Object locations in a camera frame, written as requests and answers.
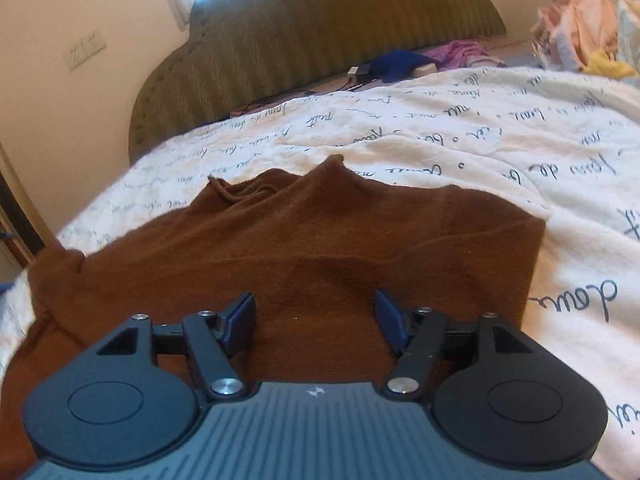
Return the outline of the brown knit sweater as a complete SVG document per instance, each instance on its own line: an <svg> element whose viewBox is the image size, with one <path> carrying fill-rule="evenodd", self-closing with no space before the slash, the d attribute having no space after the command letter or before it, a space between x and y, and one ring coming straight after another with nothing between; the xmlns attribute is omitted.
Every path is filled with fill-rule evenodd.
<svg viewBox="0 0 640 480"><path fill-rule="evenodd" d="M177 323L249 292L256 330L234 362L248 382L380 382L392 356L378 290L457 320L489 311L520 324L545 229L498 196L386 185L332 156L303 176L210 180L189 206L92 255L53 244L29 270L35 322L2 385L2 477L35 463L22 421L32 389L130 315Z"/></svg>

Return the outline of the pile of pastel clothes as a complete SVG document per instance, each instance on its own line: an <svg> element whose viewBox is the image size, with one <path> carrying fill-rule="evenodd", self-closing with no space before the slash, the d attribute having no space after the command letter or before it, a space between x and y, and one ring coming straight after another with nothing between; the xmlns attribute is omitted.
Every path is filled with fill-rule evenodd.
<svg viewBox="0 0 640 480"><path fill-rule="evenodd" d="M639 77L639 0L551 0L530 32L546 70Z"/></svg>

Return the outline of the white script-print bedspread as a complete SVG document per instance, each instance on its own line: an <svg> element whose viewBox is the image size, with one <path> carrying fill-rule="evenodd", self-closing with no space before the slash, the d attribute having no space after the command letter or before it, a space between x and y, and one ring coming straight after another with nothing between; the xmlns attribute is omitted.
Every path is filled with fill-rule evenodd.
<svg viewBox="0 0 640 480"><path fill-rule="evenodd" d="M130 467L42 460L15 479L634 479L639 474L639 93L603 78L527 68L453 70L357 93L277 104L165 141L60 233L86 255L184 208L218 179L303 176L332 156L402 188L489 193L544 220L520 324L603 396L590 460L503 467L460 451L424 406L380 382L248 382L190 434ZM28 274L3 303L35 322Z"/></svg>

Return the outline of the purple garment on bed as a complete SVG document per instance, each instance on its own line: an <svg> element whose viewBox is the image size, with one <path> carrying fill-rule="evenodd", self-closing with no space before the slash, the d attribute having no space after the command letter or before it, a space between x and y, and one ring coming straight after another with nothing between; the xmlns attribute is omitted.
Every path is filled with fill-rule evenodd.
<svg viewBox="0 0 640 480"><path fill-rule="evenodd" d="M454 40L424 52L439 70L457 70L476 66L506 67L498 56L489 54L483 46L473 40Z"/></svg>

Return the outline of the blue cloth on bed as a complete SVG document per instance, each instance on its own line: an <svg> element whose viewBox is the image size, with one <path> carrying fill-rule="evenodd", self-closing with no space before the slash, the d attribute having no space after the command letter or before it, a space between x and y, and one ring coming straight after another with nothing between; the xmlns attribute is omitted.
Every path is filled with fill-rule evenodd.
<svg viewBox="0 0 640 480"><path fill-rule="evenodd" d="M369 75L386 84L409 78L420 67L433 64L439 68L439 62L427 55L397 50L380 55L370 62Z"/></svg>

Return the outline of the small black device on bed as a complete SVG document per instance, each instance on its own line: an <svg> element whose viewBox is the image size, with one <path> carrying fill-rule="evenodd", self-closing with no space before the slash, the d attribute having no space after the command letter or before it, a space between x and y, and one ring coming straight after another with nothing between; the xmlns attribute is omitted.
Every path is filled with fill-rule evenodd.
<svg viewBox="0 0 640 480"><path fill-rule="evenodd" d="M347 77L350 84L367 84L373 79L371 64L352 66L347 72Z"/></svg>

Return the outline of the olive green padded headboard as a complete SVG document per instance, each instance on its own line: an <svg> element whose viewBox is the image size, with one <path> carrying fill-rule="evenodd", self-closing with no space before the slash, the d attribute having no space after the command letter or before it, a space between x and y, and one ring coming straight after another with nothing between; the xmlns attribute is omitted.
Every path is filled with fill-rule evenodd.
<svg viewBox="0 0 640 480"><path fill-rule="evenodd" d="M505 33L491 0L195 0L134 101L128 156L393 50Z"/></svg>

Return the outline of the white wall socket plate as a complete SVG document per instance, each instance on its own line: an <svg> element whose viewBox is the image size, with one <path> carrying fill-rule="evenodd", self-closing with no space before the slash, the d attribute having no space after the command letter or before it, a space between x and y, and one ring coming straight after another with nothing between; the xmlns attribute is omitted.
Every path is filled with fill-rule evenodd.
<svg viewBox="0 0 640 480"><path fill-rule="evenodd" d="M106 40L99 29L88 32L63 52L63 60L70 72L88 61L107 46Z"/></svg>

